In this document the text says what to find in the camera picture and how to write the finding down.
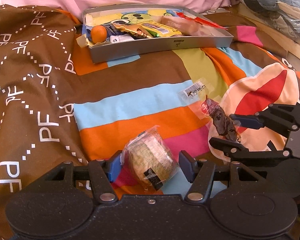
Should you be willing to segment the clear round cake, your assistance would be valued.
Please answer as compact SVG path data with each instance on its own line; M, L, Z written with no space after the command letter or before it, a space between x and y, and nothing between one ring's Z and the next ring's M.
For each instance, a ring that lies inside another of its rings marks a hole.
M121 153L121 164L147 191L158 191L177 173L179 164L153 126L130 140Z

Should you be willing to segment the clear packet dark prunes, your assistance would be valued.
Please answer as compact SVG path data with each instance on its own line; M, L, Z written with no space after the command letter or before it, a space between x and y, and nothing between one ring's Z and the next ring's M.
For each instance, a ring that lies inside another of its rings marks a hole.
M211 119L218 136L232 142L241 141L237 130L239 122L226 114L220 103L221 97L216 94L216 88L207 79L198 79L182 89L178 96L199 119Z

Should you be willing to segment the dried tofu snack packet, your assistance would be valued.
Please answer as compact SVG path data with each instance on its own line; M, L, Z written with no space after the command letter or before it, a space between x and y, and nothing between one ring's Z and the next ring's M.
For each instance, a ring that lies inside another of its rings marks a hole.
M182 34L188 36L223 36L221 30L224 27L204 20L202 18L189 18L187 16L167 16L160 18L159 22L163 25L177 29Z

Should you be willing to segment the small orange mandarin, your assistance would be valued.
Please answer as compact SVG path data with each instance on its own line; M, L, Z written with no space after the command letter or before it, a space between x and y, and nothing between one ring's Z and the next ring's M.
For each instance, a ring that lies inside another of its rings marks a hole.
M103 25L96 25L90 32L91 40L93 43L102 43L107 39L107 30Z

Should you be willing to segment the yellow snack bar packet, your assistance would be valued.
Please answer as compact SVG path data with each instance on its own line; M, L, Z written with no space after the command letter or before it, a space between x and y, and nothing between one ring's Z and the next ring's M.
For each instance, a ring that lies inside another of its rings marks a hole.
M179 30L155 21L142 22L141 26L153 37L172 37L183 35Z

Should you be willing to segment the gold foil snack packet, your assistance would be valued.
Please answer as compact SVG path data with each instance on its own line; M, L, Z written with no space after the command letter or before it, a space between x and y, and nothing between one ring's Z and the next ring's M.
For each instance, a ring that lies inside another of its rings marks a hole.
M113 26L117 30L129 33L136 38L153 38L153 36L139 24L113 23Z

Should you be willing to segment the brown patterned PF duvet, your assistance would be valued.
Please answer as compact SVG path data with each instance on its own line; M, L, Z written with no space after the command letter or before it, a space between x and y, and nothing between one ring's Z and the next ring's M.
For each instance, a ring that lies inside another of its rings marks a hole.
M0 239L14 193L64 161L85 165L70 97L76 20L35 5L0 5Z

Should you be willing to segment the colourful striped cartoon blanket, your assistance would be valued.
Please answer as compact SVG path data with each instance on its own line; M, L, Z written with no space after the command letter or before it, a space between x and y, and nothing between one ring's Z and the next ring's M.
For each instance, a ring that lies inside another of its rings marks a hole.
M247 18L209 14L234 39L228 48L170 50L93 64L86 49L72 53L77 74L71 101L83 154L107 159L130 139L157 126L174 156L210 155L212 120L199 119L178 93L200 78L216 88L227 114L253 114L270 103L300 103L300 63Z

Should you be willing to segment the grey cardboard tray box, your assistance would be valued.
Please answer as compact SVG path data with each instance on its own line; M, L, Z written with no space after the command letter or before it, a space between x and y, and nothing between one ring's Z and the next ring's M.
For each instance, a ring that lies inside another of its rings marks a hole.
M136 38L132 36L134 41L117 43L103 42L97 44L93 44L93 42L88 40L84 30L85 25L91 27L107 23L141 25L142 22L147 21L160 23L159 20L164 15L187 16L189 18L198 17L212 22L186 7L156 4L108 5L90 8L83 12L82 35L78 37L76 41L80 47L87 47L89 49L94 63L158 51L201 47L229 47L232 42L233 36L228 33L226 28L225 30L221 30L223 36L188 36L185 34L182 36L153 38Z

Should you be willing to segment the wooden bed frame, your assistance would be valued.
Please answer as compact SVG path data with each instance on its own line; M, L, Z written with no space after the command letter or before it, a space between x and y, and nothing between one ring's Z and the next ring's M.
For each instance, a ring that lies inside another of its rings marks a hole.
M250 9L245 5L237 4L229 8L232 13L244 16L251 22L255 23L260 29L270 35L277 43L285 50L300 59L300 38L291 39L276 29L272 28L266 22L258 18Z

